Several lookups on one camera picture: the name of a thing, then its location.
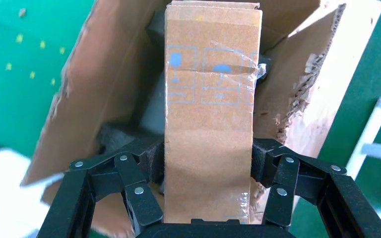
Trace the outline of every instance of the umbrella symbol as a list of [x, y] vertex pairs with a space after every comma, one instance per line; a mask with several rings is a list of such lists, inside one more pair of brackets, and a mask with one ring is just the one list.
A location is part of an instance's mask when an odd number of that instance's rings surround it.
[[220, 80], [217, 82], [217, 84], [221, 84], [223, 82], [223, 76], [224, 73], [231, 73], [232, 70], [231, 68], [226, 65], [226, 64], [218, 64], [212, 68], [214, 72], [219, 72], [220, 73]]

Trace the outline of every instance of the green floor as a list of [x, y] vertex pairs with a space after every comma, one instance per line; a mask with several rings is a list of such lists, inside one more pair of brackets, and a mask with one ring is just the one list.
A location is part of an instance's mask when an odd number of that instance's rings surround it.
[[[0, 144], [31, 156], [93, 0], [0, 0]], [[26, 9], [23, 18], [20, 9]]]
[[[61, 84], [60, 71], [92, 4], [92, 0], [0, 0], [0, 145], [32, 155]], [[21, 8], [27, 10], [23, 18], [18, 16]], [[320, 159], [346, 164], [378, 96], [381, 18]], [[381, 130], [376, 142], [381, 143]], [[368, 158], [357, 183], [381, 211], [381, 161]], [[305, 201], [296, 208], [290, 231], [300, 238], [326, 237], [318, 212]]]

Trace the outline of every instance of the torn cardboard edge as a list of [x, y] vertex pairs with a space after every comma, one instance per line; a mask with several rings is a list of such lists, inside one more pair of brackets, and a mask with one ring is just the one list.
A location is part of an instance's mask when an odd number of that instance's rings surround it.
[[332, 28], [331, 28], [331, 37], [329, 39], [329, 43], [325, 51], [318, 56], [315, 54], [311, 54], [309, 56], [308, 61], [306, 62], [305, 75], [301, 76], [302, 84], [297, 87], [299, 91], [296, 93], [296, 95], [294, 96], [294, 99], [290, 103], [290, 106], [289, 106], [290, 108], [287, 115], [285, 116], [285, 118], [283, 118], [280, 121], [277, 127], [278, 128], [277, 140], [281, 143], [285, 143], [287, 139], [286, 132], [288, 131], [289, 126], [291, 125], [291, 119], [295, 117], [296, 115], [303, 113], [306, 109], [306, 106], [308, 105], [309, 90], [314, 85], [314, 83], [316, 82], [316, 79], [319, 76], [320, 69], [322, 68], [323, 62], [326, 59], [326, 55], [328, 54], [329, 48], [332, 45], [332, 40], [335, 36], [335, 32], [341, 21], [341, 17], [345, 7], [346, 7], [346, 4], [341, 4], [338, 6], [338, 8], [335, 11], [334, 20], [333, 20]]

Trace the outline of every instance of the cardboard box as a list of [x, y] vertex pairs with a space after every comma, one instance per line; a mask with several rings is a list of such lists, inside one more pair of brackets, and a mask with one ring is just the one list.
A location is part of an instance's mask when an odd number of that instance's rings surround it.
[[166, 10], [167, 223], [249, 222], [259, 3], [173, 1]]

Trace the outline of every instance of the open cardboard box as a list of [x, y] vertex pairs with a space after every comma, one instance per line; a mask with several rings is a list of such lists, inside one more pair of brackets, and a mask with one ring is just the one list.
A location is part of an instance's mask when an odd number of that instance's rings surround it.
[[[319, 0], [244, 1], [260, 3], [260, 49], [273, 61], [268, 79], [256, 89], [254, 137], [275, 138], [316, 157], [381, 13], [381, 2], [340, 6], [287, 38], [319, 7]], [[63, 69], [63, 87], [54, 96], [23, 184], [94, 155], [103, 123], [133, 120], [142, 92], [148, 93], [144, 79], [161, 70], [149, 67], [159, 55], [145, 26], [154, 10], [168, 2], [96, 1]], [[51, 202], [58, 186], [49, 187], [43, 199]], [[96, 204], [93, 227], [110, 236], [130, 232], [119, 194]]]

